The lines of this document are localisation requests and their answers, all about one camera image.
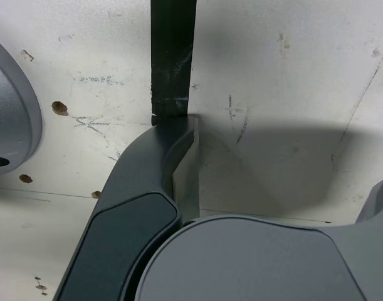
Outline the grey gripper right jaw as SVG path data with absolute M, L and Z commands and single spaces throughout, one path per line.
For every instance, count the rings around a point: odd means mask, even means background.
M 383 300 L 383 181 L 350 225 L 199 219 L 156 251 L 135 299 Z

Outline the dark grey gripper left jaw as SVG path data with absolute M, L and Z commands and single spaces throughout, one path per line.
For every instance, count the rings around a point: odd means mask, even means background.
M 136 138 L 113 167 L 55 300 L 133 300 L 157 249 L 182 228 L 172 176 L 196 139 L 191 117 Z

